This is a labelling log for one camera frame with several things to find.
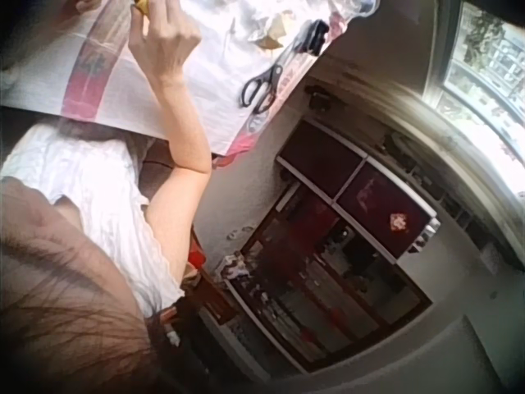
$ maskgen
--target woman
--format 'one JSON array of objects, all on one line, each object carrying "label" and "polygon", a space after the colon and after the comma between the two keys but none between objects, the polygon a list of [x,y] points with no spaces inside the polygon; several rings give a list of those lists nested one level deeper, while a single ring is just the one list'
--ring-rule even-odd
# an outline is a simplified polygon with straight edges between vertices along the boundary
[{"label": "woman", "polygon": [[143,136],[51,119],[13,149],[1,172],[2,373],[22,390],[173,392],[190,378],[180,373],[187,365],[154,366],[163,335],[145,319],[183,296],[190,227],[211,173],[183,76],[200,36],[178,0],[150,0],[146,35],[144,16],[131,12],[130,51],[162,109],[176,168],[148,202],[137,187],[151,144]]}]

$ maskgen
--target cabinet door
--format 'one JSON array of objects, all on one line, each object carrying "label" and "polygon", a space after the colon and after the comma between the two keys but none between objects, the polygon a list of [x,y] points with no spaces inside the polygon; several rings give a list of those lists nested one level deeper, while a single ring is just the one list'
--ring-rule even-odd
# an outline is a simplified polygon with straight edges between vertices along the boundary
[{"label": "cabinet door", "polygon": [[393,181],[366,163],[336,201],[395,257],[400,257],[430,215]]},{"label": "cabinet door", "polygon": [[329,197],[335,197],[362,158],[314,125],[302,121],[281,157]]}]

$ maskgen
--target red stripe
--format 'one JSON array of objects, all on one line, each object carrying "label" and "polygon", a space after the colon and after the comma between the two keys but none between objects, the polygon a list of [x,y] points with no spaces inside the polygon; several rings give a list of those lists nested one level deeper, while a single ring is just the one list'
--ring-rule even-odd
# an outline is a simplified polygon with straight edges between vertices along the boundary
[{"label": "red stripe", "polygon": [[112,37],[103,36],[111,24],[126,22],[125,18],[116,18],[116,13],[129,13],[122,3],[122,0],[107,2],[85,38],[62,101],[64,117],[95,120],[107,82],[127,40],[123,29],[115,29],[116,34]]}]

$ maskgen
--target window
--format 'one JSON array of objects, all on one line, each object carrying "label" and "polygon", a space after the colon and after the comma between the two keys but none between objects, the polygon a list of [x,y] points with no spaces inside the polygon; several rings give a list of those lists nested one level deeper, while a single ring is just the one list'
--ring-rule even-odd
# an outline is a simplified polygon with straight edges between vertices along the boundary
[{"label": "window", "polygon": [[464,2],[455,45],[430,100],[492,162],[507,186],[525,192],[525,30]]}]

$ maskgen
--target yellow object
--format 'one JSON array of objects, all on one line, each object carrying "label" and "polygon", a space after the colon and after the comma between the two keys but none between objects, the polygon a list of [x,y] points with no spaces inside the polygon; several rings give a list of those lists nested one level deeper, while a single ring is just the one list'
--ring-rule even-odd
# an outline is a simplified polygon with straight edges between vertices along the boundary
[{"label": "yellow object", "polygon": [[135,5],[143,14],[148,15],[148,0],[135,0]]}]

